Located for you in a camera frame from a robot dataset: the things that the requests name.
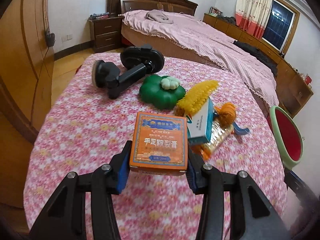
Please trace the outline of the orange medicine box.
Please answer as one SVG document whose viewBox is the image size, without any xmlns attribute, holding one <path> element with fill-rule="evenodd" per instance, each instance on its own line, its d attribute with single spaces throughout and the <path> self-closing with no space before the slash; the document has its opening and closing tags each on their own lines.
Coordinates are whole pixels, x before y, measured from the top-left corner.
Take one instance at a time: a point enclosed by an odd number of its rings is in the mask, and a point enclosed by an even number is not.
<svg viewBox="0 0 320 240">
<path fill-rule="evenodd" d="M 130 153 L 133 172 L 181 176 L 187 171 L 185 117 L 138 112 Z"/>
</svg>

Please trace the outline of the red bin with green rim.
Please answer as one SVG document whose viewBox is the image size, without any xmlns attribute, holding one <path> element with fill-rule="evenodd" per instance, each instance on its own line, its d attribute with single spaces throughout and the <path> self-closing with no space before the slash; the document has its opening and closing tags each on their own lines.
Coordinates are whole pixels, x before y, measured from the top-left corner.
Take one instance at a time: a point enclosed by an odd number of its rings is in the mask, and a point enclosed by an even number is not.
<svg viewBox="0 0 320 240">
<path fill-rule="evenodd" d="M 304 151 L 303 139 L 297 125 L 279 106 L 270 108 L 267 121 L 276 140 L 283 166 L 292 170 L 300 163 Z"/>
</svg>

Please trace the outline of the blue plastic hook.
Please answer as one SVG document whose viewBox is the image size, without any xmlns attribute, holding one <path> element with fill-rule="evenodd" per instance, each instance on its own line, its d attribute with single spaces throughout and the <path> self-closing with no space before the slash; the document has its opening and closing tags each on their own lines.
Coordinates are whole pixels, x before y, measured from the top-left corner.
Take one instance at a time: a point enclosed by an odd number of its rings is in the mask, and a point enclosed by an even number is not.
<svg viewBox="0 0 320 240">
<path fill-rule="evenodd" d="M 247 135 L 250 133 L 250 130 L 249 128 L 240 128 L 235 122 L 232 123 L 233 125 L 233 130 L 234 130 L 234 133 L 236 135 L 239 135 L 239 136 L 244 136 L 244 135 Z"/>
</svg>

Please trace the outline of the golden snack packet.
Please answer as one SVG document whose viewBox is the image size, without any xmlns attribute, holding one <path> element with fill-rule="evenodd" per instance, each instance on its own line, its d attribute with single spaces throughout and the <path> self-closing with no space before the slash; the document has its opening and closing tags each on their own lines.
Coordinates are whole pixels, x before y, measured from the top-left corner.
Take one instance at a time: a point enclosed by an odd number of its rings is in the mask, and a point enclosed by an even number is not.
<svg viewBox="0 0 320 240">
<path fill-rule="evenodd" d="M 191 146 L 191 150 L 200 155 L 204 161 L 208 161 L 213 155 L 214 151 L 223 143 L 223 141 L 234 131 L 232 125 L 221 128 L 218 121 L 212 124 L 211 139 L 209 142 Z"/>
</svg>

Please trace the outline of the long wooden cabinet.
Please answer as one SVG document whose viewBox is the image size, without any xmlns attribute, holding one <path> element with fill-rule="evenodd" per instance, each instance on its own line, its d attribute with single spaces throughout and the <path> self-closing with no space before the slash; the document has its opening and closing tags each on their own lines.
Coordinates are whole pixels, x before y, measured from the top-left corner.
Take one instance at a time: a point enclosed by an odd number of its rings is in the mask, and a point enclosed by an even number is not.
<svg viewBox="0 0 320 240">
<path fill-rule="evenodd" d="M 279 106 L 294 118 L 313 95 L 313 91 L 306 84 L 300 74 L 281 56 L 268 48 L 262 41 L 249 35 L 236 25 L 226 22 L 210 14 L 204 14 L 203 22 L 226 34 L 227 36 L 254 48 L 262 63 L 270 68 L 277 83 L 276 93 Z"/>
</svg>

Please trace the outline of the teal and white box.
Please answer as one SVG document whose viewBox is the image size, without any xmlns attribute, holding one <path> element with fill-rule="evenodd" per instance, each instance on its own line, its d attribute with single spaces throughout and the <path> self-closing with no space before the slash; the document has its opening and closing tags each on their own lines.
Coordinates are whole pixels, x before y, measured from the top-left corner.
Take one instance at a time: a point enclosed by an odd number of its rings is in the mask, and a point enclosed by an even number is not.
<svg viewBox="0 0 320 240">
<path fill-rule="evenodd" d="M 187 133 L 189 145 L 201 145 L 210 142 L 212 134 L 214 106 L 210 98 L 195 114 L 187 114 Z"/>
</svg>

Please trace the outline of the black clothing on bed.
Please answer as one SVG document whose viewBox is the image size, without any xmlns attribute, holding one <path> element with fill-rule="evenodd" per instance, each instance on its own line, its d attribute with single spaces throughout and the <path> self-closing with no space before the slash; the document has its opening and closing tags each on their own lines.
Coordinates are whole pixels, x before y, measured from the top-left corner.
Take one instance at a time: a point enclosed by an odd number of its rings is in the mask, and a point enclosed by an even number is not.
<svg viewBox="0 0 320 240">
<path fill-rule="evenodd" d="M 253 57 L 255 57 L 258 61 L 260 61 L 264 65 L 266 65 L 268 68 L 270 68 L 274 77 L 277 77 L 278 70 L 277 70 L 276 62 L 273 59 L 271 59 L 269 56 L 267 56 L 264 52 L 262 52 L 259 48 L 256 48 L 250 44 L 236 41 L 236 40 L 233 41 L 233 44 L 241 48 L 245 52 L 249 53 Z"/>
</svg>

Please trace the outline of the green clover-shaped toy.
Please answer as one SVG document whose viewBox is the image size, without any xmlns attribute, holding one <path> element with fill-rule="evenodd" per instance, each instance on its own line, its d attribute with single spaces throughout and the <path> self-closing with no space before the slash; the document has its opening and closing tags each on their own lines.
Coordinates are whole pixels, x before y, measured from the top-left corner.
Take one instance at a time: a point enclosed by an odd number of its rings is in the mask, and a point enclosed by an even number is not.
<svg viewBox="0 0 320 240">
<path fill-rule="evenodd" d="M 178 85 L 175 89 L 164 89 L 161 81 L 169 76 L 150 75 L 146 77 L 139 89 L 140 99 L 154 105 L 157 109 L 173 109 L 185 94 L 185 89 Z"/>
</svg>

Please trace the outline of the wooden wardrobe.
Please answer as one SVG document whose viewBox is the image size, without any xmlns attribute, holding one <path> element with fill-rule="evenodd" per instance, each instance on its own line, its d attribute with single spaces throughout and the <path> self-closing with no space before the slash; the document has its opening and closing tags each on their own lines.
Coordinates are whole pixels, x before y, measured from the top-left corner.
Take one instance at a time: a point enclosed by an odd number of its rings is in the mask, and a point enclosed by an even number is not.
<svg viewBox="0 0 320 240">
<path fill-rule="evenodd" d="M 52 102 L 47 2 L 1 5 L 1 203 L 17 208 L 23 207 L 29 157 Z"/>
</svg>

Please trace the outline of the dark wooden nightstand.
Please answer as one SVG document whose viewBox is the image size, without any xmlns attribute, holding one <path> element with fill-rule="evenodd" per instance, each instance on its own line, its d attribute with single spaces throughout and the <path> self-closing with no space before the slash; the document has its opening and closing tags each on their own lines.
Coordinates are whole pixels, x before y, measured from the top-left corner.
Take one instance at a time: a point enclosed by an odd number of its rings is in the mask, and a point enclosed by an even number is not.
<svg viewBox="0 0 320 240">
<path fill-rule="evenodd" d="M 121 26 L 123 16 L 112 15 L 108 18 L 88 20 L 90 37 L 95 53 L 101 53 L 122 47 Z"/>
</svg>

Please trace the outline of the pink checked bedspread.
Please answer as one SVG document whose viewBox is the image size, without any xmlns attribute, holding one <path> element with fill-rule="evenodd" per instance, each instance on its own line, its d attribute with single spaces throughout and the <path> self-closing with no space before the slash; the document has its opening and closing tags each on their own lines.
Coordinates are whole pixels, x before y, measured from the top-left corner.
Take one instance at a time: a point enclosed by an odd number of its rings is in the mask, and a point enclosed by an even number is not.
<svg viewBox="0 0 320 240">
<path fill-rule="evenodd" d="M 166 12 L 170 23 L 159 23 L 147 14 L 146 10 L 124 14 L 121 33 L 132 44 L 149 44 L 165 56 L 227 70 L 269 107 L 279 103 L 270 68 L 234 45 L 233 38 L 190 15 Z"/>
</svg>

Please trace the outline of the dark wooden headboard bed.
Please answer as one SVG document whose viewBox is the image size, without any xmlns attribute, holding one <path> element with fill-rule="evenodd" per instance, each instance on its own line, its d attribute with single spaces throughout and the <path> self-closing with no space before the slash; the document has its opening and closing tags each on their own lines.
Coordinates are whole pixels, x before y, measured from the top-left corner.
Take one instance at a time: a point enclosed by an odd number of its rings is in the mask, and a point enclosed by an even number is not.
<svg viewBox="0 0 320 240">
<path fill-rule="evenodd" d="M 166 12 L 182 12 L 193 16 L 195 15 L 196 8 L 197 4 L 189 0 L 107 0 L 106 2 L 107 12 L 111 13 L 111 15 L 119 15 L 127 11 L 139 9 L 146 11 L 158 9 Z M 131 30 L 125 25 L 121 26 L 121 34 L 124 44 L 142 46 L 147 43 L 165 56 L 190 61 L 195 61 L 198 57 L 198 55 L 191 50 L 183 49 L 159 37 L 143 35 Z"/>
</svg>

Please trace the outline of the folded mauve cloth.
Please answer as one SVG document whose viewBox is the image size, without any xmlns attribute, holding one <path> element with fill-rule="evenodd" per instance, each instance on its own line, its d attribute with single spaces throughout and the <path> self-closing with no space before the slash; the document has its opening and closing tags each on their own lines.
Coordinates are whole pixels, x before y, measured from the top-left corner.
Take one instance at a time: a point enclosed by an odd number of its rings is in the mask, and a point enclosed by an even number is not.
<svg viewBox="0 0 320 240">
<path fill-rule="evenodd" d="M 159 22 L 159 23 L 166 23 L 166 24 L 173 24 L 173 20 L 169 19 L 162 11 L 160 10 L 151 10 L 148 11 L 145 15 L 145 18 L 151 21 Z"/>
</svg>

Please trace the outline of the window with wooden frame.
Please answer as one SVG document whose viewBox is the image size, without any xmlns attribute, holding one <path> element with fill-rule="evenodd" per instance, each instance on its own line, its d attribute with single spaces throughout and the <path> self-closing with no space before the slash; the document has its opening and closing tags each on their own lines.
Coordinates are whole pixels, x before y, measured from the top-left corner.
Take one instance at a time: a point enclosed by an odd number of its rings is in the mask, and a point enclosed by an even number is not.
<svg viewBox="0 0 320 240">
<path fill-rule="evenodd" d="M 273 0 L 262 40 L 284 58 L 296 33 L 300 12 L 284 0 Z"/>
</svg>

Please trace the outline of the black suction phone mount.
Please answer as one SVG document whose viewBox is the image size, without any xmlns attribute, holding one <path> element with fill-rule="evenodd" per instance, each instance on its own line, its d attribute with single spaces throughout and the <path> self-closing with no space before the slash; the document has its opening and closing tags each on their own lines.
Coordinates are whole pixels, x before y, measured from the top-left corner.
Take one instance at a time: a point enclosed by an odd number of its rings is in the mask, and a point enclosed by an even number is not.
<svg viewBox="0 0 320 240">
<path fill-rule="evenodd" d="M 113 62 L 95 61 L 92 68 L 92 83 L 95 87 L 106 89 L 110 99 L 116 99 L 132 84 L 149 74 L 155 74 L 164 67 L 165 59 L 161 52 L 145 44 L 141 47 L 127 47 L 120 54 L 126 71 Z"/>
</svg>

